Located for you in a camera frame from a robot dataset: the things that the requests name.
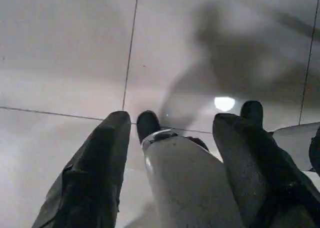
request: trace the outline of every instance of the black foot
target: black foot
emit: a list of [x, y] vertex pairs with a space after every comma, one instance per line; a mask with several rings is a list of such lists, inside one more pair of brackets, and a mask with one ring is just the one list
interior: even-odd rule
[[139, 136], [139, 141], [142, 143], [147, 136], [160, 131], [160, 123], [156, 114], [150, 110], [142, 112], [137, 121], [136, 129]]
[[264, 120], [264, 109], [262, 104], [259, 101], [254, 100], [246, 101], [241, 108], [240, 117], [262, 127]]

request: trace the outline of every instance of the white tile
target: white tile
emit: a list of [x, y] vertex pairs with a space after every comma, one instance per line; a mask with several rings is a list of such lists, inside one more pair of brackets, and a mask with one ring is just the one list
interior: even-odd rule
[[320, 121], [320, 19], [316, 20], [316, 30], [312, 43], [310, 64], [305, 86], [305, 96], [301, 114], [301, 124]]
[[0, 106], [122, 108], [136, 0], [0, 0]]
[[125, 109], [211, 131], [214, 99], [258, 99], [267, 130], [299, 121], [317, 0], [138, 0]]

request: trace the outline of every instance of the glossy floor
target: glossy floor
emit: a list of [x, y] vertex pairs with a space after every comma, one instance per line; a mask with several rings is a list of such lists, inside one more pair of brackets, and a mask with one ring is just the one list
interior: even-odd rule
[[[0, 225], [30, 227], [110, 112], [211, 135], [260, 100], [274, 130], [320, 121], [318, 0], [0, 0]], [[154, 227], [132, 125], [117, 227]]]

